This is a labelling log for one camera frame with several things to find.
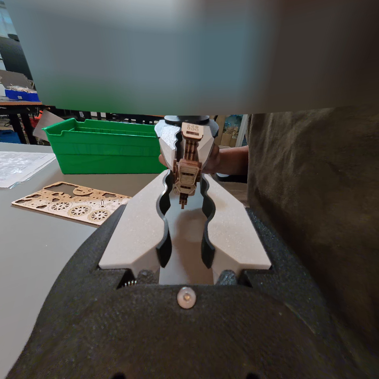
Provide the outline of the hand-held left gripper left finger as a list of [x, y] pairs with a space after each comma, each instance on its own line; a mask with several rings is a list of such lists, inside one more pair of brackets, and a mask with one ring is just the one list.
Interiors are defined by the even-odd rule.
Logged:
[[165, 170], [130, 199], [99, 262], [101, 269], [156, 272], [172, 253], [168, 221], [173, 173]]

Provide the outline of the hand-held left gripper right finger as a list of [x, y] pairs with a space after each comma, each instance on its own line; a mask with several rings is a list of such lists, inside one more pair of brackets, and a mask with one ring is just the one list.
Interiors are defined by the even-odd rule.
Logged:
[[217, 282], [223, 271], [239, 277], [246, 269], [268, 270], [271, 261], [244, 205], [210, 175], [202, 175], [202, 212], [206, 216], [202, 261]]

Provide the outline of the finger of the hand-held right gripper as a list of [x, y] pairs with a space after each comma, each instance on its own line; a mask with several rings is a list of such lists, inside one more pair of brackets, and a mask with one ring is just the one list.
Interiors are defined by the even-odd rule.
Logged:
[[202, 126], [203, 136], [197, 146], [198, 161], [202, 164], [201, 170], [203, 170], [206, 166], [213, 149], [215, 138], [217, 138], [219, 133], [219, 126], [217, 123], [207, 123]]
[[177, 144], [180, 144], [182, 128], [170, 124], [159, 125], [159, 145], [161, 155], [166, 166], [174, 171], [174, 161], [176, 160]]

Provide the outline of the wooden model assembly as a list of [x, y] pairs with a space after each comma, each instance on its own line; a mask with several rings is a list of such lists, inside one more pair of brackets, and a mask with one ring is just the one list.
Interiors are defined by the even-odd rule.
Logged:
[[189, 122], [182, 123], [183, 158], [179, 161], [175, 159], [173, 162], [173, 192], [179, 196], [181, 209], [187, 205], [188, 197], [194, 195], [196, 184], [200, 180], [202, 163], [199, 161], [197, 148], [203, 135], [203, 126]]

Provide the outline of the wooden parts sheet with wheels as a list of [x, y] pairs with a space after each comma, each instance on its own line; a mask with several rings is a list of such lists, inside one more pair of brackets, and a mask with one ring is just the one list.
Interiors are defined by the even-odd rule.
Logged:
[[130, 199], [130, 196], [60, 181], [13, 201], [12, 205], [100, 226]]

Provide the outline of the person's right forearm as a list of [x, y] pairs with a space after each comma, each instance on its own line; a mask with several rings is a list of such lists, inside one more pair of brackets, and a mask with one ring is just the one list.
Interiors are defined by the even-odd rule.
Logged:
[[217, 173], [227, 175], [247, 175], [249, 165], [249, 147], [233, 147], [219, 151], [220, 162]]

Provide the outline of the grey desk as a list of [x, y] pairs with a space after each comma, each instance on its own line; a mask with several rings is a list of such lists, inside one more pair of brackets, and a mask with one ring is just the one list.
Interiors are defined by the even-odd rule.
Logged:
[[63, 175], [53, 162], [12, 189], [1, 189], [1, 378], [20, 356], [56, 278], [94, 231], [11, 202], [60, 181], [135, 195], [156, 176]]

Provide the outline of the person's right hand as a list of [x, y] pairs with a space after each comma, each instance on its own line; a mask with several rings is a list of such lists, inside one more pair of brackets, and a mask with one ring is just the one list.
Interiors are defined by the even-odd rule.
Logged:
[[228, 158], [225, 152], [222, 149], [220, 150], [218, 145], [213, 145], [213, 149], [202, 172], [204, 174], [227, 174]]

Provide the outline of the green plastic bin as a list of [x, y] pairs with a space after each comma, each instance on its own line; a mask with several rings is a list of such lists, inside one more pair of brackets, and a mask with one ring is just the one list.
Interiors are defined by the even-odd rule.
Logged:
[[154, 125], [74, 118], [43, 128], [63, 174], [155, 174], [160, 145]]

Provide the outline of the person's olive clothing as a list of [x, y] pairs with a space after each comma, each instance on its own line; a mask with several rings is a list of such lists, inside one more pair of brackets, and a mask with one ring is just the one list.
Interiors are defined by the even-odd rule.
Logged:
[[378, 378], [378, 103], [249, 115], [248, 199], [320, 287]]

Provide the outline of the grey cardboard panel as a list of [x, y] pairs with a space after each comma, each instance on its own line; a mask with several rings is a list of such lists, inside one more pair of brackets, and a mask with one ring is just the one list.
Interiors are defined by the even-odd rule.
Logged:
[[49, 112], [48, 110], [42, 111], [40, 119], [33, 131], [33, 136], [35, 138], [48, 141], [48, 137], [44, 131], [44, 128], [55, 125], [62, 121], [64, 121], [64, 119], [60, 118], [59, 116], [56, 116], [55, 114]]

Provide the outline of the printed paper sheets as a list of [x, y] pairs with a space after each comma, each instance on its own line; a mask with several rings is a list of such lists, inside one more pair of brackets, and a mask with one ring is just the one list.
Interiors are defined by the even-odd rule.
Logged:
[[10, 188], [23, 182], [54, 160], [53, 153], [1, 151], [0, 187]]

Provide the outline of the blue storage bin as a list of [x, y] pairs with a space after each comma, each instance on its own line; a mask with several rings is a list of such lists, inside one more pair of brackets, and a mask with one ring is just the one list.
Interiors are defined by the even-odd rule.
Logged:
[[13, 100], [40, 102], [40, 99], [36, 91], [19, 91], [15, 89], [5, 89], [5, 95], [7, 98]]

